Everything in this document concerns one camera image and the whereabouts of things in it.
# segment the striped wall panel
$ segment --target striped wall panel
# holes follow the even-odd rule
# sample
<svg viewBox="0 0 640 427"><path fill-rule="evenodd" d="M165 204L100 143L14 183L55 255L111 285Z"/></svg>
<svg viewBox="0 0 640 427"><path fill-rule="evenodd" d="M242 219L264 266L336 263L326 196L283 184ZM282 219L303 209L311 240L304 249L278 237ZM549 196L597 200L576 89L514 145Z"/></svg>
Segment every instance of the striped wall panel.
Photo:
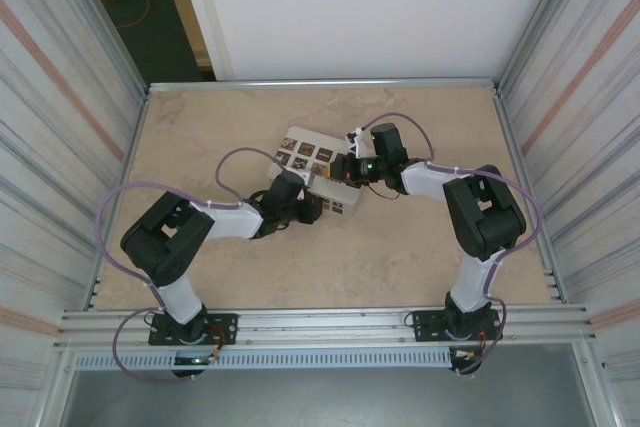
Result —
<svg viewBox="0 0 640 427"><path fill-rule="evenodd" d="M0 0L0 425L30 425L144 86L92 0Z"/></svg>
<svg viewBox="0 0 640 427"><path fill-rule="evenodd" d="M559 0L506 92L568 295L640 425L640 0Z"/></svg>

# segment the white box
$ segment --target white box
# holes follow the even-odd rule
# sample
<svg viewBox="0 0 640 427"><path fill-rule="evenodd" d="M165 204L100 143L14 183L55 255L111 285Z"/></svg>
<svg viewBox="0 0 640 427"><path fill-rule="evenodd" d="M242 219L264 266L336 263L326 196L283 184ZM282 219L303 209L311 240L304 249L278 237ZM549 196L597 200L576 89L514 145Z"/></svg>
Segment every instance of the white box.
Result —
<svg viewBox="0 0 640 427"><path fill-rule="evenodd" d="M283 139L275 157L287 167L311 172L309 192L324 199L325 211L342 215L353 215L360 202L361 189L323 177L325 168L337 154L347 154L349 149L344 139L312 132L300 127L291 127ZM271 164L267 171L275 179L280 168Z"/></svg>

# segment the marble-pattern surface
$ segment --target marble-pattern surface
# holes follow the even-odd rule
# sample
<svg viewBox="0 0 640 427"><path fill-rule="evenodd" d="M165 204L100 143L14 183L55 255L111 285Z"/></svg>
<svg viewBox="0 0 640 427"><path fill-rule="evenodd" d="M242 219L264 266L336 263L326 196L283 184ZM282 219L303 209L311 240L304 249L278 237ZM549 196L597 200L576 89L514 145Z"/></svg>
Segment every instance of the marble-pattern surface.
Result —
<svg viewBox="0 0 640 427"><path fill-rule="evenodd" d="M342 136L385 112L414 117L429 133L442 165L498 166L515 178L491 93L461 89L325 89L155 93L130 180L153 180L199 198L230 201L214 182L218 160L253 146L276 151L291 126ZM425 156L424 140L397 119L410 156ZM222 178L243 195L264 189L267 161L241 153ZM389 193L379 186L382 193ZM155 190L125 195L111 250L159 197ZM208 241L189 268L209 308L306 308L441 305L454 284L461 249L443 203L426 197L395 201L369 191L353 218L327 213L316 224L292 223L261 240ZM510 257L493 293L509 303L549 301L535 246ZM98 309L153 305L141 283L106 267Z"/></svg>

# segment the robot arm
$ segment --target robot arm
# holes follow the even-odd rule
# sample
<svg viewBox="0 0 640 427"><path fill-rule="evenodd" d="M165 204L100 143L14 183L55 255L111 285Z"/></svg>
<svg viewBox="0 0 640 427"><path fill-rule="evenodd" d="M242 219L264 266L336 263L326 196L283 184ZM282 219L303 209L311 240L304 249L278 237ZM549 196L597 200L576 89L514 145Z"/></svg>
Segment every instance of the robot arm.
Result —
<svg viewBox="0 0 640 427"><path fill-rule="evenodd" d="M480 175L442 173L429 162L410 159L394 124L371 129L374 157L341 155L330 166L330 177L353 187L384 181L403 195L426 195L447 203L463 256L458 280L445 299L446 330L451 338L474 334L490 315L485 292L496 268L495 259L513 247L526 230L524 216L508 187ZM492 165L479 170L500 174Z"/></svg>
<svg viewBox="0 0 640 427"><path fill-rule="evenodd" d="M204 241L237 237L260 239L290 221L313 224L322 199L306 191L308 173L284 170L265 191L239 208L201 207L166 193L124 234L120 247L155 285L184 343L201 339L206 309L186 274Z"/></svg>

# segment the white wall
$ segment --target white wall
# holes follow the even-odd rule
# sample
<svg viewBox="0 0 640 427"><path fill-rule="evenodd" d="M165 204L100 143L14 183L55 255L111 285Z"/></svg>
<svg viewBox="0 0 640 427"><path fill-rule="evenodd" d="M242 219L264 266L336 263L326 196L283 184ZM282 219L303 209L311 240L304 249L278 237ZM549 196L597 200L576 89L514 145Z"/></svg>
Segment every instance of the white wall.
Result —
<svg viewBox="0 0 640 427"><path fill-rule="evenodd" d="M495 77L539 0L193 0L221 80Z"/></svg>

